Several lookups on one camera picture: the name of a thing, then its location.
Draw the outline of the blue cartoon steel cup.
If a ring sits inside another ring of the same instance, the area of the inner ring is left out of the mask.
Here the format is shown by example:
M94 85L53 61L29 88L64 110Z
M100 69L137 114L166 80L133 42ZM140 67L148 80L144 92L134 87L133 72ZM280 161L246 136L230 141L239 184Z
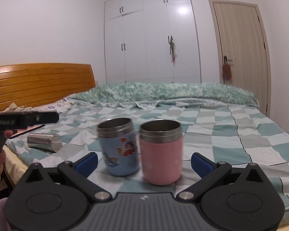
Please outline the blue cartoon steel cup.
M108 173L129 176L139 170L136 132L130 118L99 123L97 134Z

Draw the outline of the pink steel cup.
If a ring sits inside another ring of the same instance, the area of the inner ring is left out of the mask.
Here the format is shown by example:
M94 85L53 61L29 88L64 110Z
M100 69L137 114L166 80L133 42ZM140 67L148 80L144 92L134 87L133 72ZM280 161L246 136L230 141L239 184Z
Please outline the pink steel cup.
M140 126L139 144L144 179L158 186L176 182L183 169L183 133L179 122L157 119Z

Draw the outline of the plain steel cup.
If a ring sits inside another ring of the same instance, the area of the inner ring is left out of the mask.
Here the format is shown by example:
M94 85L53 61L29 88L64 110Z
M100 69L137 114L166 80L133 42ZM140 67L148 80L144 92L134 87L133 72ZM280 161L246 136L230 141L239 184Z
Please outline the plain steel cup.
M62 148L61 137L57 134L30 134L27 137L30 148L56 153Z

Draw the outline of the crumpled beige cloth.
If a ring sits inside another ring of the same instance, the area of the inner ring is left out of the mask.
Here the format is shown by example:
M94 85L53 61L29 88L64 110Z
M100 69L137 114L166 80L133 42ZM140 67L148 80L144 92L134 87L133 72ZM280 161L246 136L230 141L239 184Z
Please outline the crumpled beige cloth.
M0 113L19 113L19 112L33 112L33 107L17 106L15 103L11 103L5 110Z

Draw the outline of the pink notebook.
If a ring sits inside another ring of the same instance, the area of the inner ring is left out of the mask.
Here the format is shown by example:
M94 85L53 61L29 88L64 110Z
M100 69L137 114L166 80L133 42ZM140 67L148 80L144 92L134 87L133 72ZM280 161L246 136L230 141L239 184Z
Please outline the pink notebook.
M42 128L44 126L45 126L44 124L39 124L39 125L29 126L25 129L15 129L15 130L13 130L13 135L10 137L10 139L18 137L20 135L23 135L23 134L28 133L28 132L33 131L33 130L37 130L37 129Z

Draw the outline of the wooden headboard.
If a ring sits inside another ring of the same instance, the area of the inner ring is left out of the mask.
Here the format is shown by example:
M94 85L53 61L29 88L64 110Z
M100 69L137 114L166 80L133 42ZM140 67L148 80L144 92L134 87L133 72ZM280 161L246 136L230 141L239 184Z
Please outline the wooden headboard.
M91 65L33 63L0 66L0 111L10 104L36 107L95 87Z

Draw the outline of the checkered teal blanket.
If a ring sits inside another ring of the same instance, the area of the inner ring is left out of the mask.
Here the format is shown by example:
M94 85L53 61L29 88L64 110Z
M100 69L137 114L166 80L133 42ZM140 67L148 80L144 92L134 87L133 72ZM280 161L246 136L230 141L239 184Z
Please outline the checkered teal blanket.
M147 183L142 172L127 177L107 173L106 166L114 164L114 161L102 155L97 125L118 117L130 118L135 129L155 119L181 123L184 137L183 172L176 183L158 187ZM63 147L57 153L47 153L29 148L26 135L8 140L4 147L6 166L14 183L20 180L33 162L39 162L44 167L55 167L62 161L76 161L93 151L98 155L99 162L89 179L111 194L179 193L199 179L191 168L191 156L198 152L214 162L225 161L235 167L244 167L250 162L259 164L289 209L289 134L254 107L224 104L112 109L71 105L60 115L58 123L39 128L38 132L60 135Z

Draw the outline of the floral pillow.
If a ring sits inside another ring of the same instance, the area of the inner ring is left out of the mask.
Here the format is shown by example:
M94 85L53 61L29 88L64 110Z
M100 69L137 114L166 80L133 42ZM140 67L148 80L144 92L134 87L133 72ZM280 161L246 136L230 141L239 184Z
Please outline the floral pillow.
M54 103L46 104L40 107L42 111L56 111L59 114L62 114L72 108L72 105L66 99L61 99Z

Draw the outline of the brown hanging plush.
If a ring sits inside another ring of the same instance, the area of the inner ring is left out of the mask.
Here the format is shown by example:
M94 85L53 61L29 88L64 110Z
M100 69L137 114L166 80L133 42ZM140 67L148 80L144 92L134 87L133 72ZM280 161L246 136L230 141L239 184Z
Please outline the brown hanging plush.
M230 81L232 78L231 66L227 63L222 65L222 78L224 81Z

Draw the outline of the green patterned duvet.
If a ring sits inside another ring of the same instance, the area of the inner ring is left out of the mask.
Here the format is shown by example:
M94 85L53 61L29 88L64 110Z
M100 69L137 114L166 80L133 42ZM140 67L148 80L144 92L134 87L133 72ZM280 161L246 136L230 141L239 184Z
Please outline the green patterned duvet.
M67 99L76 103L128 109L147 109L178 102L191 105L221 103L259 107L254 93L230 85L211 83L118 83L74 93L67 96Z

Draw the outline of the beige door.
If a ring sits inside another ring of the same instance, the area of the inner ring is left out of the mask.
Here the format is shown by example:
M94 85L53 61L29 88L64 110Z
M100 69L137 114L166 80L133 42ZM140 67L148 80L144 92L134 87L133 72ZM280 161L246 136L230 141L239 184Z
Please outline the beige door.
M218 47L219 71L223 57L233 62L230 81L220 82L253 92L259 110L271 110L271 64L267 36L258 5L226 0L209 0Z

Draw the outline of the green hanging ornament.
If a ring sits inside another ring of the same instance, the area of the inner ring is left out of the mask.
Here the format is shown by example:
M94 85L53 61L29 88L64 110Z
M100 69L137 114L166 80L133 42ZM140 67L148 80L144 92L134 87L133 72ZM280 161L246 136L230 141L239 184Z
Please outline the green hanging ornament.
M177 58L177 55L176 55L176 45L175 45L175 43L174 43L174 40L173 40L173 37L172 37L172 36L168 37L168 42L169 42L169 46L170 46L171 61L172 61L173 65L175 65L175 63L176 63L176 58Z

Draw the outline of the white wardrobe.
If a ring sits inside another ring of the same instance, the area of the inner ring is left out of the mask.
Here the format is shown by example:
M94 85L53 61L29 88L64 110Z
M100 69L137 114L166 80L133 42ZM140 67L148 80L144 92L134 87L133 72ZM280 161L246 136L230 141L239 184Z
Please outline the white wardrobe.
M168 37L176 45L173 65ZM109 0L105 3L105 71L118 82L201 82L191 0Z

